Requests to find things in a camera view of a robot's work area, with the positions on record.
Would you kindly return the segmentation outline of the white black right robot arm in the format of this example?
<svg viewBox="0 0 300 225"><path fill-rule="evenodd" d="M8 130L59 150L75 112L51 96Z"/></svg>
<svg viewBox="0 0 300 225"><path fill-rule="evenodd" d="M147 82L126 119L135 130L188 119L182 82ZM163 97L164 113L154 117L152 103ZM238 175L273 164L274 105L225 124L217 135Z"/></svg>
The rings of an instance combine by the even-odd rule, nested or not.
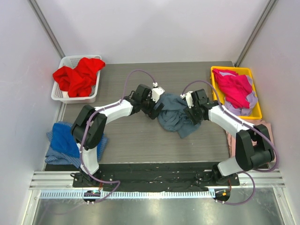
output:
<svg viewBox="0 0 300 225"><path fill-rule="evenodd" d="M187 103L184 109L194 125L209 120L235 138L235 155L212 168L212 181L223 185L233 175L247 172L272 162L274 148L267 127L246 122L228 111L217 100L211 101L205 90L189 91L180 96Z"/></svg>

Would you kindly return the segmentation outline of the grey-blue t shirt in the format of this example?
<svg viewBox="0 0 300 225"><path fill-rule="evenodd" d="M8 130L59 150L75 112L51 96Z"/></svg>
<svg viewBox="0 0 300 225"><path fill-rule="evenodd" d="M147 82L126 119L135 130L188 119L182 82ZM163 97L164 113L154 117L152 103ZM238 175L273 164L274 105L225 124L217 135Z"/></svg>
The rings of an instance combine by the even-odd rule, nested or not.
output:
<svg viewBox="0 0 300 225"><path fill-rule="evenodd" d="M180 138L186 138L200 127L199 123L194 125L184 112L188 105L180 96L164 93L157 102L156 107L160 103L164 104L164 107L157 119L163 129L177 132Z"/></svg>

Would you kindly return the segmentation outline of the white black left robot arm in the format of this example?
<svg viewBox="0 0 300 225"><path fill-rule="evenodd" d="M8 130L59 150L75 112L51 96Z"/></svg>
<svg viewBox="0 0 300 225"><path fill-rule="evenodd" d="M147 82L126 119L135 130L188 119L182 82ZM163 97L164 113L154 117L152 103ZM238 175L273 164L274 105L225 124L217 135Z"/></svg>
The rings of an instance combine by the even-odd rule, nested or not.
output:
<svg viewBox="0 0 300 225"><path fill-rule="evenodd" d="M151 88L140 84L130 95L115 103L101 107L85 105L81 109L73 123L71 134L79 149L80 168L85 173L83 181L89 187L95 187L100 181L100 176L96 173L99 169L97 147L103 137L105 126L140 111L152 120L155 119L164 107L162 103L156 105L164 93L165 90L161 87Z"/></svg>

